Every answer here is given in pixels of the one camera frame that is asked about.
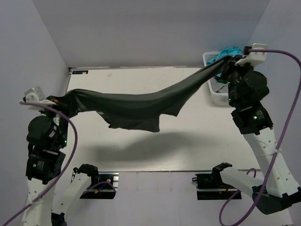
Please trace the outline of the dark grey t shirt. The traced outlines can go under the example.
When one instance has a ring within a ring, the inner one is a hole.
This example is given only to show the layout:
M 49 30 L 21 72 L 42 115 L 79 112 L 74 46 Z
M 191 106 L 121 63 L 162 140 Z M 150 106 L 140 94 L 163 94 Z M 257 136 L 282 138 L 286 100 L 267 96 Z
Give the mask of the dark grey t shirt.
M 110 94 L 87 89 L 73 89 L 61 97 L 47 99 L 67 110 L 71 118 L 83 112 L 97 112 L 111 129 L 159 132 L 162 114 L 177 116 L 199 88 L 228 66 L 231 56 L 224 56 L 184 80 L 148 94 Z

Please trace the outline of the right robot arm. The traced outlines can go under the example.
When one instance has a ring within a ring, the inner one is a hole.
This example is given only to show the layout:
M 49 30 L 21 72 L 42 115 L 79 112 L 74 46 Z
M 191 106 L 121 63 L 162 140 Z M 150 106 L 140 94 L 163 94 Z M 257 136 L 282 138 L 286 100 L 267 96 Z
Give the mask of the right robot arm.
M 262 106 L 268 95 L 266 77 L 254 71 L 250 63 L 230 61 L 222 73 L 228 79 L 229 105 L 235 125 L 250 145 L 264 180 L 252 178 L 229 163 L 212 169 L 217 186 L 231 185 L 252 198 L 257 209 L 269 215 L 291 207 L 301 200 L 301 187 L 292 176 L 276 141 L 273 122 Z

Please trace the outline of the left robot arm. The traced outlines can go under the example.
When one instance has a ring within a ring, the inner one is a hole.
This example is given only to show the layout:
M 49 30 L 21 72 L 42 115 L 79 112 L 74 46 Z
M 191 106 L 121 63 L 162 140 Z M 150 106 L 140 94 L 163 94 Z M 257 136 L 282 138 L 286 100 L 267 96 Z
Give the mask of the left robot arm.
M 54 102 L 43 95 L 29 92 L 23 103 L 31 103 L 32 110 L 42 114 L 35 117 L 28 125 L 28 161 L 25 176 L 27 177 L 28 208 L 22 216 L 23 226 L 65 226 L 76 202 L 84 191 L 97 183 L 98 168 L 82 164 L 74 168 L 75 177 L 69 188 L 56 204 L 53 204 L 55 186 L 67 168 L 63 165 L 65 154 L 61 149 L 66 147 L 68 117 L 61 117 L 58 112 L 45 109 Z

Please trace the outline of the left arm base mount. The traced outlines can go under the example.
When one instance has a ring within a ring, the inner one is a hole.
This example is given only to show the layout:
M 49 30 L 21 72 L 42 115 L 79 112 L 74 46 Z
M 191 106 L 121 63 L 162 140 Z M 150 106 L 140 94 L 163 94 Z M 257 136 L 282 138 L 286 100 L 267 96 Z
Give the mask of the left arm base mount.
M 119 182 L 118 172 L 98 172 L 94 180 L 91 176 L 72 173 L 71 183 L 83 179 L 88 187 L 84 190 L 80 199 L 112 200 L 114 199 Z

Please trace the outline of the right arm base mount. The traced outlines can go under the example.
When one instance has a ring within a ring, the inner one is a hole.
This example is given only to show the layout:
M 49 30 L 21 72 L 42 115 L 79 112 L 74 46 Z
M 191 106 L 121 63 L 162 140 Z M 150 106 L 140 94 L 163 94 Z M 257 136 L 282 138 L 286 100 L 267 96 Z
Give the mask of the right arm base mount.
M 198 201 L 227 200 L 237 190 L 230 185 L 218 186 L 211 173 L 195 174 L 191 180 L 196 185 Z

